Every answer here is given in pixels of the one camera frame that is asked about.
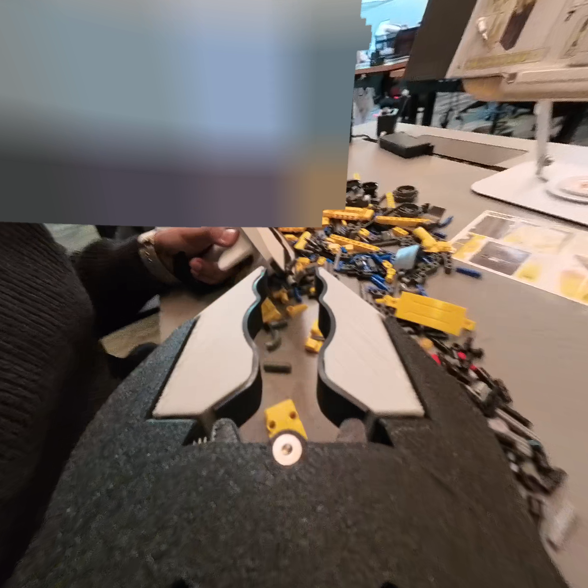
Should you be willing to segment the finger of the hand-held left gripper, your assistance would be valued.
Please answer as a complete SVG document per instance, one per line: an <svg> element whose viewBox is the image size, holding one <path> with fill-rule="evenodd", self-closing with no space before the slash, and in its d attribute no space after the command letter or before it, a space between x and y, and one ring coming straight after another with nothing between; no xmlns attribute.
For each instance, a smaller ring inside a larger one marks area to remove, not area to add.
<svg viewBox="0 0 588 588"><path fill-rule="evenodd" d="M281 270L289 270L296 261L296 252L284 234L277 228L271 227L273 236L272 258Z"/></svg>
<svg viewBox="0 0 588 588"><path fill-rule="evenodd" d="M277 267L272 258L273 236L271 228L267 227L242 227L242 233L249 239L254 248L261 255L265 267L276 275L285 275L288 270Z"/></svg>

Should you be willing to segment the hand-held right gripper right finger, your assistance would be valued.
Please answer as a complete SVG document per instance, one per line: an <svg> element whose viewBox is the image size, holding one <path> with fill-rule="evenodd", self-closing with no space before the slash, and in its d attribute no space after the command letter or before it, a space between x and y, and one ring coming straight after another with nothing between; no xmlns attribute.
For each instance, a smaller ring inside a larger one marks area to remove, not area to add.
<svg viewBox="0 0 588 588"><path fill-rule="evenodd" d="M318 327L317 400L340 426L358 419L372 429L381 418L420 419L421 399L382 315L325 269L316 272Z"/></svg>

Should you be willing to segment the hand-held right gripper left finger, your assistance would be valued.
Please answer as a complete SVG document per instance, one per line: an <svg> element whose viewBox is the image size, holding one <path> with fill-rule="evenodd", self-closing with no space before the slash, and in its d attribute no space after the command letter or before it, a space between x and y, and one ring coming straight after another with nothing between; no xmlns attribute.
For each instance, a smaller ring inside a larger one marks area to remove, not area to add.
<svg viewBox="0 0 588 588"><path fill-rule="evenodd" d="M211 431L220 418L245 424L261 406L261 305L266 271L255 269L203 310L182 343L152 417L196 420Z"/></svg>

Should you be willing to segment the pile of plastic building parts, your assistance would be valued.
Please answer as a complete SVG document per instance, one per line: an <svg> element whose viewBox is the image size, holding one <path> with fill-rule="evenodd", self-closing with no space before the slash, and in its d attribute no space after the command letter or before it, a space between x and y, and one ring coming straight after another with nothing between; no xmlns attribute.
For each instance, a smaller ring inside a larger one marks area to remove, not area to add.
<svg viewBox="0 0 588 588"><path fill-rule="evenodd" d="M561 549L576 518L570 504L555 499L566 472L550 463L531 421L513 408L504 382L481 365L484 349L474 345L476 327L466 324L467 310L430 298L426 291L430 276L441 270L481 279L478 270L454 262L498 242L479 232L469 232L463 244L447 241L441 229L452 217L443 221L444 209L416 203L413 186L400 186L379 198L377 183L361 182L355 175L347 187L346 207L324 210L320 229L278 229L295 257L288 266L291 276L262 304L263 328L269 333L266 350L280 347L289 321L307 309L305 299L318 298L312 282L315 270L333 270L336 277L356 280L364 300L383 317L397 319L465 388L503 446L544 539L552 549Z"/></svg>

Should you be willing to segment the person's left forearm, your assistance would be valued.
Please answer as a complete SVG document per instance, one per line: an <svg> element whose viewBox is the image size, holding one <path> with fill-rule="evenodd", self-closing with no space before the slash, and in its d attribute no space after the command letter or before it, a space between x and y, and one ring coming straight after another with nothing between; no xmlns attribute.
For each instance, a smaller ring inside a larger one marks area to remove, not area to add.
<svg viewBox="0 0 588 588"><path fill-rule="evenodd" d="M137 238L99 239L69 255L90 299L99 338L136 320L151 299L175 286L160 283L147 271L139 257Z"/></svg>

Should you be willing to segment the person's left hand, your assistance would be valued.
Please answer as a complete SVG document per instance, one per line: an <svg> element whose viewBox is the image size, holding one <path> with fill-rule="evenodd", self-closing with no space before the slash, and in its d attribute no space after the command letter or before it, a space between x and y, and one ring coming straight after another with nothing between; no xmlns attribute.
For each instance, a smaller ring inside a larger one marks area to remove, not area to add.
<svg viewBox="0 0 588 588"><path fill-rule="evenodd" d="M219 285L241 272L240 266L221 270L216 262L204 259L213 246L231 247L239 238L239 231L225 227L172 227L155 232L152 242L159 259L172 268L173 257L187 255L190 274L208 285Z"/></svg>

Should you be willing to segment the silver wristwatch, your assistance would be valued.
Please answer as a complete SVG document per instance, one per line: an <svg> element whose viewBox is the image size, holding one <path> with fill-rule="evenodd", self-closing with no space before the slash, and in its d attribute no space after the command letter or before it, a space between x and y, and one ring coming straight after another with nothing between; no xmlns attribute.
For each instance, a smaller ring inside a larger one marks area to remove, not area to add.
<svg viewBox="0 0 588 588"><path fill-rule="evenodd" d="M158 246L159 228L141 233L137 238L139 257L147 271L160 283L177 285L179 279L173 271L173 257Z"/></svg>

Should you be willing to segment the yellow square brick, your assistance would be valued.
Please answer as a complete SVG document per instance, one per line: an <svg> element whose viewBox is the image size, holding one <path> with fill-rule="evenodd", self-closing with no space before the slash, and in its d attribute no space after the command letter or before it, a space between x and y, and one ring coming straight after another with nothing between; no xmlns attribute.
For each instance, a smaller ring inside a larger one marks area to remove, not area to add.
<svg viewBox="0 0 588 588"><path fill-rule="evenodd" d="M292 433L307 440L307 433L299 417L298 410L291 399L286 399L266 408L263 414L270 439L283 433Z"/></svg>

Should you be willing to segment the black power brick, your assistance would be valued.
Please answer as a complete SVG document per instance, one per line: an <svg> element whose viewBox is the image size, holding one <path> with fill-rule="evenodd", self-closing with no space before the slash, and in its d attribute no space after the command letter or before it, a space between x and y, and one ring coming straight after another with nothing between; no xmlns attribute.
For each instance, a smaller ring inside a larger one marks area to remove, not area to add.
<svg viewBox="0 0 588 588"><path fill-rule="evenodd" d="M420 136L414 137L404 132L381 135L378 138L378 146L380 149L403 159L430 156L434 152L432 143Z"/></svg>

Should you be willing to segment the yellow sticker sheet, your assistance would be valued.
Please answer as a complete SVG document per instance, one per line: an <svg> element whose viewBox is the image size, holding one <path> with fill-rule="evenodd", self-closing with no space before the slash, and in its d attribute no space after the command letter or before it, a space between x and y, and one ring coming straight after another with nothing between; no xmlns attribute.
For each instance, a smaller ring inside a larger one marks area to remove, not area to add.
<svg viewBox="0 0 588 588"><path fill-rule="evenodd" d="M587 305L587 231L486 210L452 240L455 260Z"/></svg>

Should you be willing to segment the person's black knit sweater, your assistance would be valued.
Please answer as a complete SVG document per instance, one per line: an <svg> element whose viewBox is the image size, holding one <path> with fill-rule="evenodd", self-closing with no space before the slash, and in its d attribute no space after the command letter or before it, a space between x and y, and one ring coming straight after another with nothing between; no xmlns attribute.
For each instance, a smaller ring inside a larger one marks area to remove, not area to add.
<svg viewBox="0 0 588 588"><path fill-rule="evenodd" d="M1 550L42 517L115 387L69 254L42 224L1 224Z"/></svg>

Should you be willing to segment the white book stand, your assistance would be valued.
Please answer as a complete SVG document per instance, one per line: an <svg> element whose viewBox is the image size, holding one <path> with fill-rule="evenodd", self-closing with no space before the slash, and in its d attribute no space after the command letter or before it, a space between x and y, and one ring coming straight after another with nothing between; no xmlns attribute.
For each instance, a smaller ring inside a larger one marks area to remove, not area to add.
<svg viewBox="0 0 588 588"><path fill-rule="evenodd" d="M530 159L472 185L474 193L587 226L587 147L550 142L555 102L587 102L587 53L567 61L470 73L468 93L480 100L535 102Z"/></svg>

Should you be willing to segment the dark backing panel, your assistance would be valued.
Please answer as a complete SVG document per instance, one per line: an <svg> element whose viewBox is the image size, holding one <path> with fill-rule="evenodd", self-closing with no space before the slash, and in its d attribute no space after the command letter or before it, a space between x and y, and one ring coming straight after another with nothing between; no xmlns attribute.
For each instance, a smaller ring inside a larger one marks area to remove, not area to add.
<svg viewBox="0 0 588 588"><path fill-rule="evenodd" d="M405 68L405 81L447 78L475 5L476 1L428 1Z"/></svg>

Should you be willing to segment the open instruction booklet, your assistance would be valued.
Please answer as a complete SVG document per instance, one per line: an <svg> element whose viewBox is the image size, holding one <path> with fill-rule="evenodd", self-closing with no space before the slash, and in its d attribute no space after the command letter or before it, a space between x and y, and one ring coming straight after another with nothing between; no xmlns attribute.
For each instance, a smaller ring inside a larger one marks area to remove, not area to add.
<svg viewBox="0 0 588 588"><path fill-rule="evenodd" d="M587 65L587 1L477 1L448 77Z"/></svg>

